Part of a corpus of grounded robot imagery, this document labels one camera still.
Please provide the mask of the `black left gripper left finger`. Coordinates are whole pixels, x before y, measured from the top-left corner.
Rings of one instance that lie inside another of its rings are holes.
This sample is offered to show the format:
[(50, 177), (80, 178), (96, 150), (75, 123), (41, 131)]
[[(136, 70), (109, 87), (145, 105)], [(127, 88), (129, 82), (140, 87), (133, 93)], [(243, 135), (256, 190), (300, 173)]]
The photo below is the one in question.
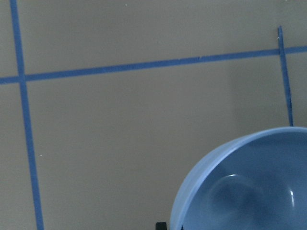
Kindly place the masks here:
[(166, 222), (157, 222), (155, 224), (155, 230), (166, 230)]

